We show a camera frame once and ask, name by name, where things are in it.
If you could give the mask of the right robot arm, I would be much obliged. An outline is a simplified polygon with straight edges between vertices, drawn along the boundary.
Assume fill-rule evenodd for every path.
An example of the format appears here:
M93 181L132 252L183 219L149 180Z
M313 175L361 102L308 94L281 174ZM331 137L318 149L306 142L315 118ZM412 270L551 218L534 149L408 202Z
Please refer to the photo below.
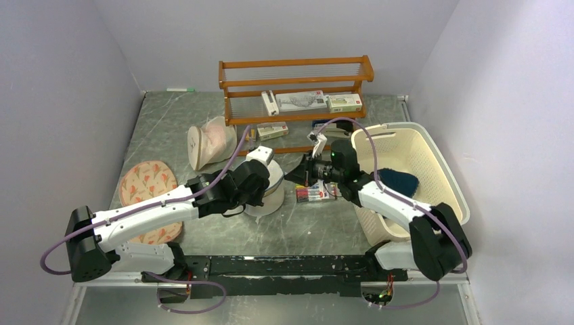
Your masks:
M345 200L394 221L408 232L409 241L382 244L366 261L365 270L371 279L382 280L392 269L417 269L438 282L447 274L466 271L472 248L448 204L418 202L382 185L377 174L361 169L349 141L336 140L330 151L330 160L312 152L304 154L285 178L300 186L334 182Z

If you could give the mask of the round white mesh laundry bag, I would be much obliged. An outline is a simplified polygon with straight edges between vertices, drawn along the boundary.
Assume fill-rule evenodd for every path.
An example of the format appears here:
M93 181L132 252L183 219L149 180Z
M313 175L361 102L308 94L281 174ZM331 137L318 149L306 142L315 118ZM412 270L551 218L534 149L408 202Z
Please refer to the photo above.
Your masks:
M284 171L275 160L270 162L268 170L270 173L269 187L266 189L263 197L263 206L255 207L247 205L244 211L247 215L253 217L264 217L270 215L277 211L284 202Z

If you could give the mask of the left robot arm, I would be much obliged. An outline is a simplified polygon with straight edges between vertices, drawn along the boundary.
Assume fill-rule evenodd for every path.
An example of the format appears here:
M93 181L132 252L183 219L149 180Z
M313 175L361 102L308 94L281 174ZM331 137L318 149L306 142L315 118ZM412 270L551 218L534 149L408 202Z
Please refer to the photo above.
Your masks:
M216 176L203 173L133 207L96 213L87 206L73 210L66 234L89 230L66 241L72 280L87 282L108 272L152 272L172 282L184 278L187 262L178 246L132 239L172 223L209 215L231 217L239 207L263 206L270 185L266 162L246 160L219 181Z

